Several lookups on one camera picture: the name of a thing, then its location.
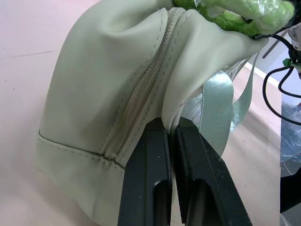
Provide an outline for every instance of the strap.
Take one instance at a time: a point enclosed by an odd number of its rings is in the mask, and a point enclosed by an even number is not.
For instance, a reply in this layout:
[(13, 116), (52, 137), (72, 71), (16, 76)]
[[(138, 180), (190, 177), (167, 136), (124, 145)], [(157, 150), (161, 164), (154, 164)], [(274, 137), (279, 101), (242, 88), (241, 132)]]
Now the strap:
[(233, 84), (225, 72), (218, 72), (203, 86), (199, 131), (220, 156), (226, 147), (230, 132), (244, 119), (250, 107), (255, 62), (246, 88), (234, 104)]

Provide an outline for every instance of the plastic bag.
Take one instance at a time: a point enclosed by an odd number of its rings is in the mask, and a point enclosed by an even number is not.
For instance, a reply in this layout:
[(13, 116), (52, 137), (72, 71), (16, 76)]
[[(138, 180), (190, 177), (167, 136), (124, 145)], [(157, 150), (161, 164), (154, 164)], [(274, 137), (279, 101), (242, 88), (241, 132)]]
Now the plastic bag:
[[(282, 115), (294, 121), (301, 121), (301, 106), (282, 102)], [(289, 159), (301, 162), (301, 126), (282, 120), (281, 161)]]

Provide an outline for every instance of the zipper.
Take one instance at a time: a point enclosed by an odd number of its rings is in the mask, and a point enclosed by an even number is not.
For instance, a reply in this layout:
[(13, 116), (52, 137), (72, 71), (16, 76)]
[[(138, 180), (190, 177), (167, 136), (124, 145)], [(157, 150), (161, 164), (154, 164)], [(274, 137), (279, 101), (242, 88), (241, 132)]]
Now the zipper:
[(167, 46), (173, 34), (174, 28), (184, 12), (185, 10), (183, 8), (172, 8), (168, 12), (167, 27), (158, 52), (156, 53), (150, 66), (146, 69), (144, 74), (137, 82), (134, 91), (132, 92), (131, 97), (125, 107), (119, 126), (114, 132), (112, 139), (103, 153), (105, 158), (116, 160), (120, 151), (122, 150), (122, 147), (127, 141), (127, 138), (131, 134), (134, 125), (136, 124), (136, 121), (138, 120), (151, 93), (158, 72), (162, 66)]

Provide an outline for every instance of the stitching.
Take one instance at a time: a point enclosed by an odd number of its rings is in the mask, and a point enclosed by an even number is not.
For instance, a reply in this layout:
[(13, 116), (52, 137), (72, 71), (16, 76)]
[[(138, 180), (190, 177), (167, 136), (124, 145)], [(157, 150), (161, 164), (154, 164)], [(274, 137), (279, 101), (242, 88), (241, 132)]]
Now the stitching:
[[(164, 72), (163, 72), (162, 76), (164, 76), (164, 74), (165, 74), (165, 72), (166, 72), (166, 70), (167, 70), (168, 63), (169, 63), (169, 60), (170, 60), (170, 58), (171, 58), (171, 55), (172, 55), (172, 53), (173, 53), (173, 50), (174, 50), (174, 45), (175, 45), (175, 42), (176, 42), (176, 40), (177, 40), (177, 38), (178, 38), (178, 34), (179, 34), (179, 32), (180, 32), (180, 29), (181, 29), (182, 25), (184, 24), (184, 22), (186, 21), (186, 19), (187, 19), (187, 18), (188, 18), (188, 17), (189, 17), (191, 14), (193, 14), (193, 13), (196, 13), (196, 11), (189, 13), (189, 14), (188, 14), (188, 15), (185, 17), (185, 19), (182, 21), (182, 23), (181, 23), (181, 25), (180, 25), (180, 27), (179, 27), (179, 30), (178, 30), (178, 32), (177, 32), (177, 35), (176, 35), (176, 37), (175, 37), (175, 39), (174, 39), (174, 43), (173, 43), (172, 50), (171, 50), (171, 52), (170, 52), (170, 56), (169, 56), (169, 58), (168, 58), (168, 61), (167, 61), (167, 64), (166, 64), (166, 67), (165, 67), (165, 70), (164, 70)], [(125, 154), (126, 154), (126, 153), (127, 153), (127, 151), (129, 150), (129, 148), (130, 148), (130, 147), (131, 147), (131, 145), (133, 144), (133, 141), (134, 141), (134, 139), (136, 138), (136, 136), (137, 136), (138, 132), (140, 131), (140, 129), (141, 129), (141, 127), (142, 127), (142, 125), (143, 125), (143, 123), (144, 123), (144, 121), (145, 121), (145, 119), (146, 119), (147, 115), (149, 114), (149, 112), (150, 112), (150, 109), (151, 109), (151, 107), (152, 107), (152, 104), (154, 103), (154, 101), (155, 101), (155, 98), (156, 98), (156, 96), (157, 96), (157, 92), (158, 92), (158, 90), (159, 90), (159, 87), (160, 87), (160, 85), (161, 85), (161, 82), (162, 82), (162, 79), (161, 79), (161, 80), (160, 80), (160, 82), (159, 82), (159, 85), (158, 85), (158, 87), (157, 87), (157, 90), (156, 90), (155, 96), (154, 96), (154, 98), (153, 98), (153, 100), (152, 100), (152, 102), (151, 102), (151, 104), (150, 104), (150, 107), (149, 107), (149, 109), (147, 110), (147, 113), (146, 113), (145, 117), (143, 118), (143, 121), (142, 121), (142, 123), (141, 123), (141, 125), (140, 125), (139, 129), (137, 130), (137, 132), (136, 132), (136, 134), (135, 134), (134, 138), (132, 139), (132, 141), (131, 141), (130, 145), (128, 146), (128, 148), (126, 149), (126, 151), (124, 152), (124, 154), (122, 155), (122, 157), (121, 157), (120, 161), (123, 159), (123, 157), (125, 156)]]
[(38, 141), (40, 141), (41, 143), (43, 143), (43, 144), (45, 144), (45, 145), (47, 145), (47, 146), (50, 146), (50, 147), (55, 148), (55, 149), (58, 149), (58, 150), (63, 150), (63, 151), (71, 152), (71, 153), (74, 153), (74, 154), (82, 155), (82, 156), (85, 156), (85, 157), (88, 157), (88, 158), (91, 158), (91, 159), (99, 160), (99, 161), (101, 161), (101, 162), (104, 163), (104, 164), (112, 165), (114, 168), (118, 169), (120, 172), (123, 173), (123, 171), (122, 171), (121, 169), (119, 169), (119, 168), (117, 168), (116, 166), (114, 166), (111, 162), (105, 162), (104, 160), (101, 160), (100, 158), (95, 158), (95, 157), (91, 157), (91, 156), (89, 156), (89, 155), (80, 154), (80, 153), (73, 152), (73, 151), (68, 150), (68, 149), (58, 148), (58, 147), (49, 145), (49, 144), (47, 144), (47, 143), (41, 141), (40, 139), (38, 139)]
[[(140, 66), (140, 68), (139, 68), (138, 71), (136, 72), (135, 76), (139, 73), (139, 71), (142, 69), (142, 67), (143, 67), (143, 66), (146, 64), (146, 62), (150, 59), (151, 55), (152, 55), (153, 52), (155, 51), (155, 48), (156, 48), (156, 46), (157, 46), (157, 44), (158, 44), (159, 37), (160, 37), (160, 34), (161, 34), (161, 32), (162, 32), (162, 24), (163, 24), (162, 12), (160, 11), (160, 13), (161, 13), (161, 26), (160, 26), (160, 30), (159, 30), (159, 34), (158, 34), (158, 37), (157, 37), (155, 46), (154, 46), (153, 50), (151, 51), (150, 56), (146, 59), (146, 61), (143, 63), (143, 65)], [(118, 111), (117, 111), (117, 116), (116, 116), (116, 118), (115, 118), (115, 121), (114, 121), (114, 123), (113, 123), (113, 126), (112, 126), (112, 128), (110, 129), (108, 135), (105, 137), (105, 139), (104, 139), (104, 141), (103, 141), (103, 143), (102, 143), (102, 146), (99, 148), (99, 151), (102, 149), (102, 147), (103, 147), (105, 141), (107, 140), (108, 136), (111, 134), (111, 131), (112, 131), (112, 129), (114, 128), (114, 126), (115, 126), (115, 124), (116, 124), (116, 121), (117, 121), (117, 118), (118, 118), (118, 115), (119, 115), (121, 106), (122, 106), (122, 104), (123, 104), (123, 100), (125, 99), (125, 96), (127, 95), (127, 92), (128, 92), (128, 90), (129, 90), (129, 87), (130, 87), (130, 85), (132, 84), (132, 82), (133, 82), (133, 79), (130, 81), (130, 83), (129, 83), (127, 89), (126, 89), (126, 92), (125, 92), (125, 94), (124, 94), (124, 96), (123, 96), (123, 98), (122, 98), (122, 100), (121, 100), (121, 104), (119, 105), (119, 108), (118, 108)]]

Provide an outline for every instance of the fuzzy green material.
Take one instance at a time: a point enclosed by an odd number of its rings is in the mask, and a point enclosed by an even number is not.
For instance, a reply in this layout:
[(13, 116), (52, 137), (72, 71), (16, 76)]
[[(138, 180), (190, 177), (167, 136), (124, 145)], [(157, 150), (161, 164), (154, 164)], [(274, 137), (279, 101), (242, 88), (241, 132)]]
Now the fuzzy green material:
[[(248, 36), (273, 34), (284, 27), (294, 14), (290, 2), (282, 0), (202, 0), (196, 7), (194, 0), (174, 0), (176, 6), (186, 10), (196, 9), (208, 21), (223, 30), (236, 31)], [(225, 9), (221, 15), (211, 17), (209, 12)], [(247, 23), (241, 16), (252, 19)]]

